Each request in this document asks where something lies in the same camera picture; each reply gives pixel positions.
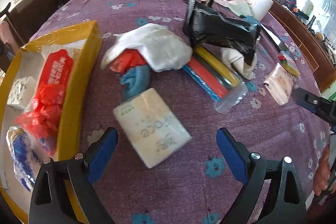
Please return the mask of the person's hand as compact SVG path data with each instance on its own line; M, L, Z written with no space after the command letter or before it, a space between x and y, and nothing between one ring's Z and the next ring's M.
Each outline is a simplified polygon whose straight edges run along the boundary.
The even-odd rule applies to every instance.
M313 192L316 196L319 196L323 190L327 189L329 178L329 145L327 145L323 150L321 159L319 159L319 166L313 179Z

